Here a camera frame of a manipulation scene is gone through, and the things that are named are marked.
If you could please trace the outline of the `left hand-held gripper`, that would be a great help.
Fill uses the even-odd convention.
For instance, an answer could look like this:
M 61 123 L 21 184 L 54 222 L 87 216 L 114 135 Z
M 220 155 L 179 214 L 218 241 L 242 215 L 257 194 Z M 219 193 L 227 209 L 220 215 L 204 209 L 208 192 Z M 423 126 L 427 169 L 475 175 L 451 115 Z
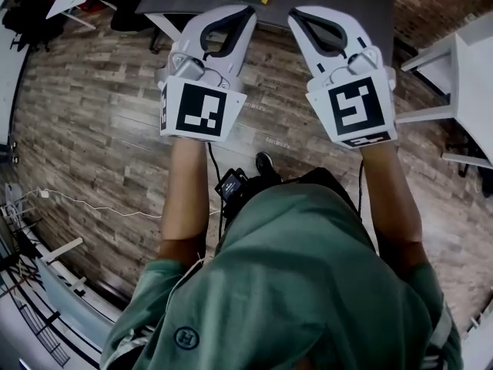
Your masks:
M 249 5 L 224 5 L 192 18 L 174 42 L 167 64 L 156 72 L 161 91 L 159 131 L 199 141 L 224 141 L 246 102 L 239 78 L 257 23 Z M 215 52 L 207 52 L 207 36 L 227 30 Z M 205 52 L 203 59 L 186 51 Z

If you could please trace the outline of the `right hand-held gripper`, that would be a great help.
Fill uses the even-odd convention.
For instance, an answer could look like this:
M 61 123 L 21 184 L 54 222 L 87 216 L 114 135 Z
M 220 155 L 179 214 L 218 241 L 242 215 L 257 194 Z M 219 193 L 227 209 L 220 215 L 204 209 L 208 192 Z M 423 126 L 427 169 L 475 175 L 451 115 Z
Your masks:
M 369 46 L 371 39 L 359 21 L 308 5 L 292 8 L 288 22 L 314 77 L 306 97 L 330 140 L 346 148 L 396 140 L 395 71 L 383 63 L 378 47 Z M 353 54 L 345 66 L 324 73 Z

